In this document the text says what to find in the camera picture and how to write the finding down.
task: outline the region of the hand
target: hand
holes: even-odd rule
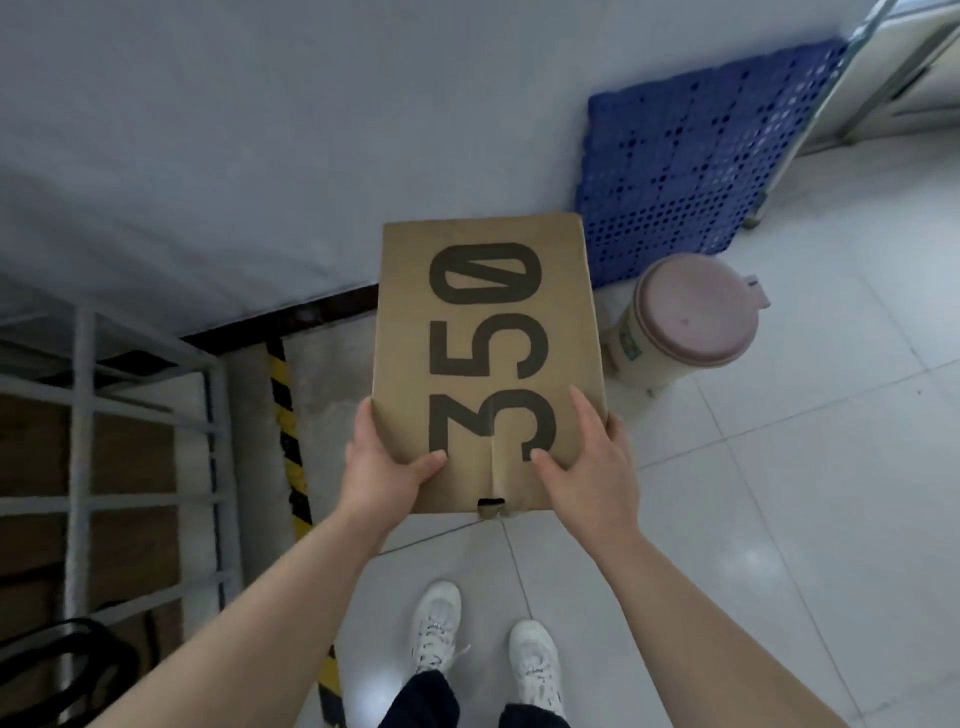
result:
[[[623,422],[611,414],[604,428],[583,392],[570,387],[584,449],[565,471],[546,450],[530,453],[557,518],[597,560],[608,547],[639,535],[640,488]]]
[[[368,528],[382,544],[410,514],[420,484],[446,464],[446,453],[428,452],[410,465],[395,462],[376,433],[373,402],[367,397],[357,407],[346,460],[335,513],[350,519],[355,527]]]

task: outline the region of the dark pants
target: dark pants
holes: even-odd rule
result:
[[[437,670],[410,678],[383,716],[380,728],[456,728],[460,704]],[[555,713],[535,705],[510,703],[500,714],[499,728],[570,728]]]

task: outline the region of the trash bin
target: trash bin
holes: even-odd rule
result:
[[[755,276],[742,278],[715,257],[680,253],[658,260],[603,344],[616,377],[657,389],[698,369],[739,358],[770,305]]]

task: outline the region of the hazard tape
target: hazard tape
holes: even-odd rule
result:
[[[294,401],[290,393],[290,371],[283,342],[272,339],[267,342],[270,355],[270,386],[274,392],[276,421],[280,425],[280,448],[283,450],[283,468],[290,485],[290,512],[294,517],[294,534],[299,541],[313,528],[310,515],[310,500],[306,495],[306,477],[303,475],[303,460],[300,458],[300,440],[297,439],[297,418],[294,416]],[[344,698],[340,689],[340,671],[333,645],[320,665],[317,676],[320,691],[320,706],[324,723],[330,728],[346,728]]]

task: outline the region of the forearm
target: forearm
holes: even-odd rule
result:
[[[846,725],[639,532],[594,558],[677,728]]]
[[[334,513],[95,725],[292,725],[377,543]]]

